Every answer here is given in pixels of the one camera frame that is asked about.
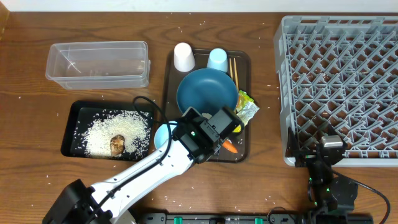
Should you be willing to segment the dark blue plate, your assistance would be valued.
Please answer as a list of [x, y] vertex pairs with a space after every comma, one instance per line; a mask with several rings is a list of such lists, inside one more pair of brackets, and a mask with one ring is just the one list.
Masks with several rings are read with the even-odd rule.
[[212, 68], [201, 68], [182, 79], [176, 98], [182, 113], [192, 107], [199, 113], [214, 115], [224, 106], [235, 110], [238, 91], [227, 74]]

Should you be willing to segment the foil snack wrapper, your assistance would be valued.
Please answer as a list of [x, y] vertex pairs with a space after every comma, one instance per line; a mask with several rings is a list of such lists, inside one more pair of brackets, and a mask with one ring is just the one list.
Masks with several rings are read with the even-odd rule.
[[248, 122], [254, 117], [259, 111], [259, 107], [255, 104], [254, 100], [242, 90], [238, 91], [238, 102], [234, 112], [237, 114], [239, 119], [243, 122], [243, 125], [239, 125], [233, 133], [240, 133]]

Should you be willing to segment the orange carrot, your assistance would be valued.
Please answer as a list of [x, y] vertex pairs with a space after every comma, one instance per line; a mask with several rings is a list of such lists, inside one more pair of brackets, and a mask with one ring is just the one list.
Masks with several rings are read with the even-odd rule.
[[227, 149], [229, 152], [232, 152], [233, 154], [237, 154], [238, 150], [236, 147], [233, 145], [230, 139], [227, 139], [223, 142], [222, 146]]

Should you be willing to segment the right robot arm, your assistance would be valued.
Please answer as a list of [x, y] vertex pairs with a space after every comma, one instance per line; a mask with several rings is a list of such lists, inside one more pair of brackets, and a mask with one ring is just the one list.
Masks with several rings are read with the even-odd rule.
[[296, 223], [348, 223], [348, 213], [354, 210], [358, 185], [352, 180], [335, 175], [332, 166], [343, 159], [347, 143], [328, 127], [315, 149], [300, 149], [291, 128], [285, 155], [294, 157], [295, 167], [308, 169], [308, 199], [315, 207], [298, 215]]

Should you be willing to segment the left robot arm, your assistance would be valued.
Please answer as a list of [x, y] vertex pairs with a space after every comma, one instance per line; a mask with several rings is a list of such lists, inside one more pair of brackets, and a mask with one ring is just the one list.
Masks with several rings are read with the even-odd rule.
[[207, 161], [242, 121], [228, 107], [210, 119], [190, 107], [167, 125], [169, 136], [155, 152], [130, 168], [89, 187], [77, 179], [67, 185], [43, 223], [118, 223], [138, 200], [160, 184]]

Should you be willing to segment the light blue bowl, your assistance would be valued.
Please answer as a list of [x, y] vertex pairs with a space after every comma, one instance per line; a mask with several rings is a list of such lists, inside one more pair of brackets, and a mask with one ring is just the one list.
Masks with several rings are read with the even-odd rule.
[[[169, 130], [168, 130], [167, 125], [168, 124], [160, 125], [160, 127], [158, 128], [158, 130], [155, 133], [154, 145], [157, 150], [166, 142], [166, 140], [169, 139]], [[177, 122], [170, 121], [169, 126], [170, 126], [171, 132], [173, 132], [173, 130], [177, 127]]]

